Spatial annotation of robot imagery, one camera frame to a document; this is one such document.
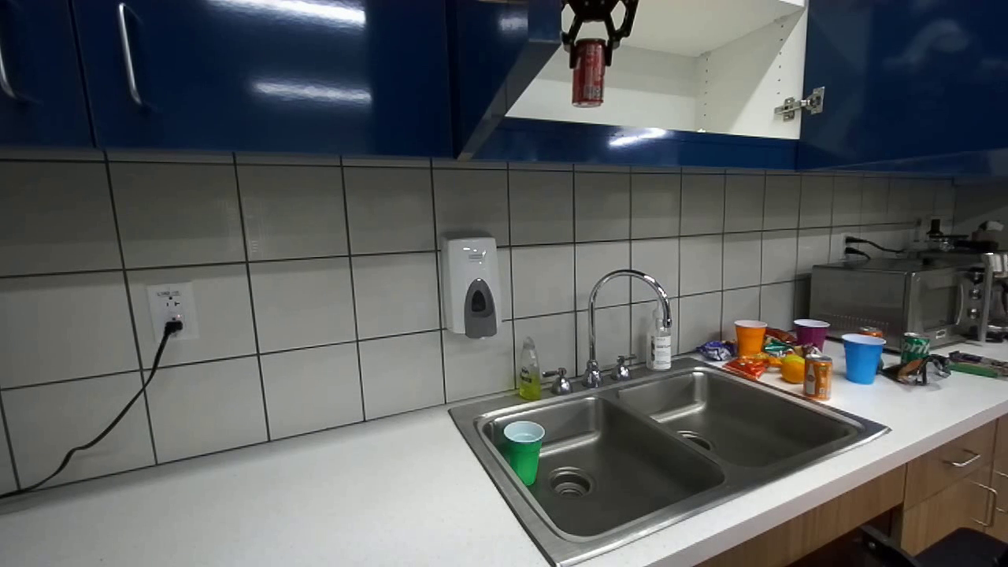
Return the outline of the orange soda can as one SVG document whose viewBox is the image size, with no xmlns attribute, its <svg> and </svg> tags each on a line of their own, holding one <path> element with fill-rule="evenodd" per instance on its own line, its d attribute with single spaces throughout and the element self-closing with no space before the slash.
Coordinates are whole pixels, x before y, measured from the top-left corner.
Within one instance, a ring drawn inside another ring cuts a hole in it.
<svg viewBox="0 0 1008 567">
<path fill-rule="evenodd" d="M 804 397 L 826 400 L 831 394 L 831 359 L 826 351 L 805 355 Z"/>
</svg>

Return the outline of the open blue cabinet door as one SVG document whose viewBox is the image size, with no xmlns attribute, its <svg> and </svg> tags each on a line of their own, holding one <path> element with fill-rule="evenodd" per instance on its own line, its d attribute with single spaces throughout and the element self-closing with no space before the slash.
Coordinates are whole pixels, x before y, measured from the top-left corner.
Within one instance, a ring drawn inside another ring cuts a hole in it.
<svg viewBox="0 0 1008 567">
<path fill-rule="evenodd" d="M 457 153 L 476 157 L 561 43 L 561 0 L 451 0 Z"/>
</svg>

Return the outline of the orange snack bag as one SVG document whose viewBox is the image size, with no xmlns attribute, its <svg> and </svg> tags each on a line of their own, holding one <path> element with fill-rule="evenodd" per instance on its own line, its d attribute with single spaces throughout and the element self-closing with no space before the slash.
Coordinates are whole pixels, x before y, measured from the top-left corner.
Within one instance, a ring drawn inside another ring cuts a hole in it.
<svg viewBox="0 0 1008 567">
<path fill-rule="evenodd" d="M 728 359 L 724 367 L 730 374 L 760 382 L 767 371 L 767 359 L 766 355 L 733 355 L 733 359 Z"/>
</svg>

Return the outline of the chrome gooseneck faucet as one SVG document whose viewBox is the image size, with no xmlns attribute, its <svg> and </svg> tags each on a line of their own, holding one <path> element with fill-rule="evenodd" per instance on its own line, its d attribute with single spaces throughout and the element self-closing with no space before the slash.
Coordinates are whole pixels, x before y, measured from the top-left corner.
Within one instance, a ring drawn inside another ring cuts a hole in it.
<svg viewBox="0 0 1008 567">
<path fill-rule="evenodd" d="M 574 371 L 555 367 L 544 374 L 547 394 L 574 394 L 624 382 L 638 367 L 638 351 L 633 345 L 633 288 L 643 286 L 658 305 L 658 323 L 670 328 L 675 305 L 662 281 L 638 267 L 605 271 L 585 296 L 580 319 L 580 361 Z"/>
</svg>

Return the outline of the wooden base drawer cabinet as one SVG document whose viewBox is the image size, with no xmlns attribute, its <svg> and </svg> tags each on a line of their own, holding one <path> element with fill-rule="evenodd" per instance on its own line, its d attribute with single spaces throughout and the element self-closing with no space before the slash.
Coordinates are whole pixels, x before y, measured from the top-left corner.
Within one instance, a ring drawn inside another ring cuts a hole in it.
<svg viewBox="0 0 1008 567">
<path fill-rule="evenodd" d="M 955 567 L 981 567 L 973 541 L 992 552 L 1008 541 L 1004 469 L 1008 419 L 996 419 L 703 567 L 857 567 L 869 559 L 867 530 L 878 530 L 910 557 L 938 553 Z"/>
</svg>

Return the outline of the blue cabinet door left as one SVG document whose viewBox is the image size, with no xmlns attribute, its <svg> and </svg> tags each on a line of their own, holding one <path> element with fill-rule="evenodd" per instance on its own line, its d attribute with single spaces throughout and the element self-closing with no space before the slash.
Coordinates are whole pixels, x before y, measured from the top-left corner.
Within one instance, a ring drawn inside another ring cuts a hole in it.
<svg viewBox="0 0 1008 567">
<path fill-rule="evenodd" d="M 101 149 L 451 157 L 448 0 L 73 0 Z"/>
</svg>

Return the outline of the stainless steel double sink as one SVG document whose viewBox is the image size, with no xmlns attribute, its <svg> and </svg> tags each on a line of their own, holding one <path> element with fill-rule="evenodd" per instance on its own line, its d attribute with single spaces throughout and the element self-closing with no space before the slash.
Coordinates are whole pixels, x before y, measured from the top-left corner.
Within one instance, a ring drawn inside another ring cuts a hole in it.
<svg viewBox="0 0 1008 567">
<path fill-rule="evenodd" d="M 885 435 L 878 421 L 711 364 L 536 403 L 473 400 L 451 419 L 538 552 L 561 567 Z M 502 426 L 519 419 L 544 429 L 532 489 L 502 455 Z"/>
</svg>

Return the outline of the white wall power outlet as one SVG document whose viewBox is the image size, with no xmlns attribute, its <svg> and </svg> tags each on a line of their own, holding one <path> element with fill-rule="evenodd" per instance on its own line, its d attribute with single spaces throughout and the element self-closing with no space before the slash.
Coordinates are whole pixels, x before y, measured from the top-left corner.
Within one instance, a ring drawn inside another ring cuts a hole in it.
<svg viewBox="0 0 1008 567">
<path fill-rule="evenodd" d="M 178 323 L 178 339 L 199 338 L 199 308 L 195 288 L 187 283 L 160 283 L 147 288 L 150 321 L 162 328 L 168 321 Z"/>
</svg>

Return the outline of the white wall soap dispenser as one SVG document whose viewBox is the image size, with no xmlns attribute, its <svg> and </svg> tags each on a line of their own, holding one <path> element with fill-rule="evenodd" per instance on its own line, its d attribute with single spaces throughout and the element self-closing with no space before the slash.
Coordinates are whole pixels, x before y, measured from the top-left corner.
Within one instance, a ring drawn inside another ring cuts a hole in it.
<svg viewBox="0 0 1008 567">
<path fill-rule="evenodd" d="M 451 334 L 483 339 L 500 329 L 497 241 L 488 234 L 439 241 L 439 283 Z"/>
</svg>

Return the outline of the silver toaster oven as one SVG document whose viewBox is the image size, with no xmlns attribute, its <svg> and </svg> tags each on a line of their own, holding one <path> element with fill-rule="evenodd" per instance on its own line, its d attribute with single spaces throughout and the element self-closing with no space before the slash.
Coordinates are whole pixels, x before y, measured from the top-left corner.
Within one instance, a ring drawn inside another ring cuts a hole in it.
<svg viewBox="0 0 1008 567">
<path fill-rule="evenodd" d="M 913 329 L 948 345 L 978 328 L 978 308 L 978 255 L 816 263 L 809 278 L 809 314 L 826 319 L 835 334 L 874 328 L 896 339 Z"/>
</svg>

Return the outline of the orange plastic cup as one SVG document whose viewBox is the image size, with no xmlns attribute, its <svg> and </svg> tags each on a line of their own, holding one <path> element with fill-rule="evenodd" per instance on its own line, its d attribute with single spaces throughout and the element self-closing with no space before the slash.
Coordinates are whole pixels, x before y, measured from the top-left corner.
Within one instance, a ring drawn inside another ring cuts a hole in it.
<svg viewBox="0 0 1008 567">
<path fill-rule="evenodd" d="M 766 323 L 762 321 L 736 321 L 733 338 L 736 338 L 736 355 L 752 359 L 766 345 Z"/>
</svg>

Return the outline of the red cola can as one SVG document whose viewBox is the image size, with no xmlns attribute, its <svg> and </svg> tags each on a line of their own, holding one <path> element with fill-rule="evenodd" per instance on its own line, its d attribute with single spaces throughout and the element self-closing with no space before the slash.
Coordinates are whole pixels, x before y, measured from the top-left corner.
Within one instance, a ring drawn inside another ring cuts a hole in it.
<svg viewBox="0 0 1008 567">
<path fill-rule="evenodd" d="M 574 103 L 598 108 L 605 100 L 605 41 L 585 36 L 574 48 Z"/>
</svg>

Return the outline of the green plastic cup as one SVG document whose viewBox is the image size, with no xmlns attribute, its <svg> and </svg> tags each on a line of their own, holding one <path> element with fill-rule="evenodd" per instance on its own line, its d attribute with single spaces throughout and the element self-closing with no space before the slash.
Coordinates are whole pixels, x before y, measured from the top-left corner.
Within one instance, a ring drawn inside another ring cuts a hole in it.
<svg viewBox="0 0 1008 567">
<path fill-rule="evenodd" d="M 542 442 L 544 429 L 538 421 L 519 419 L 502 426 L 502 455 L 526 489 L 538 478 Z"/>
</svg>

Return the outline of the green soda can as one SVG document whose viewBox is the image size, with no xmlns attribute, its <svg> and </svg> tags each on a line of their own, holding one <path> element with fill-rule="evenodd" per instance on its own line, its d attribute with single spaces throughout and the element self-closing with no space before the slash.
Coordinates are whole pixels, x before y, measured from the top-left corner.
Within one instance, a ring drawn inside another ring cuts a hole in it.
<svg viewBox="0 0 1008 567">
<path fill-rule="evenodd" d="M 927 367 L 929 367 L 929 344 L 924 334 L 908 329 L 903 334 L 903 348 L 901 348 L 901 367 L 896 379 L 903 383 L 924 383 L 927 382 Z"/>
</svg>

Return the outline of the blue snack bag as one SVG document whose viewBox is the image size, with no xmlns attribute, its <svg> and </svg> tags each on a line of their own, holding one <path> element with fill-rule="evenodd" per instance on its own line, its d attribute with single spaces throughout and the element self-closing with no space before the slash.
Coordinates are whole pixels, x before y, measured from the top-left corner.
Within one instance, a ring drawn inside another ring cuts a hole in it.
<svg viewBox="0 0 1008 567">
<path fill-rule="evenodd" d="M 730 344 L 730 339 L 721 339 L 721 338 L 706 339 L 706 344 L 703 344 L 703 355 L 706 355 L 709 361 L 728 361 L 728 359 L 733 359 L 733 344 Z"/>
</svg>

